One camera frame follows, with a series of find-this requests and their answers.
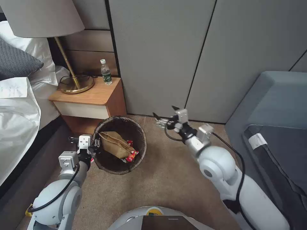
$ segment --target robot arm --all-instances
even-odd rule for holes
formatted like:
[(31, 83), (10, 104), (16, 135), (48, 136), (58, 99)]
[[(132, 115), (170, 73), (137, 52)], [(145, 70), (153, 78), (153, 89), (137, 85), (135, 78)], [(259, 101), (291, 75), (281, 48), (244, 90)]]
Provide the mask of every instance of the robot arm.
[(175, 115), (170, 119), (161, 119), (154, 113), (157, 126), (163, 127), (165, 132), (173, 129), (181, 136), (181, 141), (198, 162), (201, 173), (214, 184), (241, 229), (290, 229), (286, 218), (258, 184), (245, 175), (245, 169), (242, 172), (236, 166), (231, 154), (224, 148), (211, 146), (210, 136), (216, 135), (213, 128), (204, 124), (195, 130), (189, 126), (187, 110), (173, 108)]
[(59, 156), (62, 170), (58, 180), (44, 188), (29, 209), (33, 215), (28, 230), (53, 229), (51, 225), (57, 225), (59, 230), (72, 228), (82, 198), (81, 186), (90, 168), (92, 136), (81, 135), (75, 141), (79, 150), (64, 151)]

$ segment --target red snack bag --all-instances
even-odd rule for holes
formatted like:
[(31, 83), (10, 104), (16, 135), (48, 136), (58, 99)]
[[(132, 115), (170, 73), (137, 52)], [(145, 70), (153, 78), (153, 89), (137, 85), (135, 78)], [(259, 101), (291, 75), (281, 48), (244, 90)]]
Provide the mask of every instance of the red snack bag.
[(126, 157), (126, 161), (132, 162), (134, 161), (135, 156), (138, 154), (138, 151), (131, 151), (131, 154)]
[(127, 144), (128, 144), (130, 147), (132, 147), (133, 141), (127, 141)]

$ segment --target water bottle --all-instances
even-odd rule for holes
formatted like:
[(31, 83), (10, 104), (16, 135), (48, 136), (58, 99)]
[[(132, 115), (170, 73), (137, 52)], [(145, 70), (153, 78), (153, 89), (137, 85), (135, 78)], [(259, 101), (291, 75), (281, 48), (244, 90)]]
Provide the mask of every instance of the water bottle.
[(103, 81), (106, 83), (106, 85), (111, 85), (112, 84), (112, 77), (111, 77), (111, 72), (106, 64), (105, 59), (100, 60), (101, 63), (101, 74), (103, 76)]

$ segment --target lamp base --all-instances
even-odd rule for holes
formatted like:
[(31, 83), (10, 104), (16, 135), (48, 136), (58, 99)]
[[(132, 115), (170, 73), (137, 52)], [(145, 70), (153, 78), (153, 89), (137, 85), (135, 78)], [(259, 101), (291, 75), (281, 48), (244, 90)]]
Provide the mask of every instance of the lamp base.
[(80, 88), (77, 88), (71, 77), (64, 79), (59, 84), (62, 93), (77, 94), (89, 90), (95, 85), (95, 81), (91, 76), (77, 75)]

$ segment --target gold lamp stand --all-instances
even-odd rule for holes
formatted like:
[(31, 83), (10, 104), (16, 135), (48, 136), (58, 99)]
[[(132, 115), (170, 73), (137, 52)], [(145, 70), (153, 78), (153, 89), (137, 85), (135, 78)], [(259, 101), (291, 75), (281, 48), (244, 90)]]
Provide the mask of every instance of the gold lamp stand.
[(95, 85), (94, 79), (91, 76), (87, 78), (87, 77), (78, 77), (77, 75), (75, 75), (67, 59), (67, 56), (64, 52), (64, 49), (61, 45), (59, 38), (54, 37), (54, 39), (58, 44), (61, 54), (63, 55), (63, 58), (72, 76), (71, 78), (66, 78), (63, 81), (61, 81), (61, 83), (59, 83), (59, 89), (63, 93), (66, 93), (66, 94), (77, 94), (77, 93), (81, 93), (81, 92), (87, 91), (90, 88), (92, 88)]

